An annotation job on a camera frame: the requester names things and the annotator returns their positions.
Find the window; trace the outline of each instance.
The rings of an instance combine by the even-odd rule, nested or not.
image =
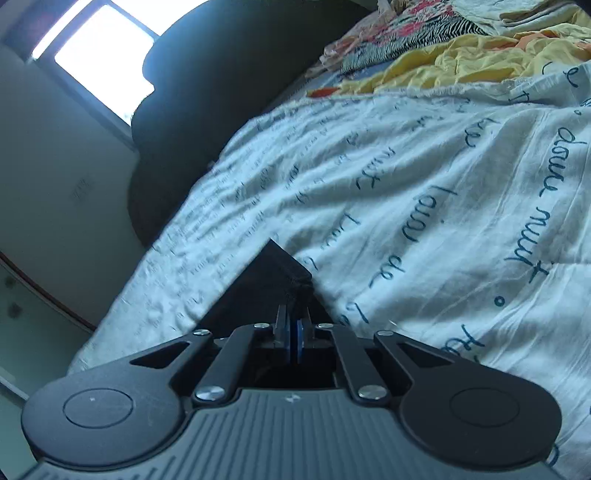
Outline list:
[[[145,56],[166,29],[204,1],[71,0],[35,41],[31,57],[129,136],[135,109],[154,90],[142,75]]]

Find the yellow blanket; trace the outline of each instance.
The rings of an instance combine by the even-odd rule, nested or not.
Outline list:
[[[512,38],[468,34],[447,43],[409,51],[383,72],[368,79],[343,82],[336,93],[500,82],[540,74],[548,62],[577,65],[591,59],[591,20],[586,14],[577,13],[572,23],[534,34],[524,32]]]

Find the bed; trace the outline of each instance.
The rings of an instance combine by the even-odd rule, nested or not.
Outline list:
[[[371,93],[298,80],[192,186],[70,370],[193,330],[272,239],[357,335],[392,329],[546,388],[563,413],[548,463],[587,480],[591,30],[575,26],[506,53],[531,68],[503,81],[389,86],[412,51],[351,79]]]

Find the wall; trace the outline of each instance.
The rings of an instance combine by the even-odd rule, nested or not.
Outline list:
[[[90,338],[0,265],[0,376],[33,395],[46,383],[66,375],[74,354]],[[8,314],[17,305],[20,313]]]
[[[0,8],[0,36],[30,2]],[[97,324],[143,254],[126,209],[137,154],[2,45],[0,72],[0,251]]]
[[[16,480],[35,465],[21,430],[23,402],[0,385],[0,469],[8,480]]]

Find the bright window light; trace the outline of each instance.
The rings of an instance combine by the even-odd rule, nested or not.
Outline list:
[[[105,5],[64,44],[56,62],[109,109],[131,124],[139,103],[154,91],[142,64],[154,40]]]
[[[184,14],[206,0],[113,0],[132,17],[162,35]]]
[[[76,15],[78,15],[84,7],[88,5],[92,0],[78,0],[70,9],[56,22],[56,24],[50,28],[49,32],[41,39],[41,41],[33,50],[32,57],[36,60],[41,54],[47,49],[49,44],[56,39],[60,32],[70,23]]]

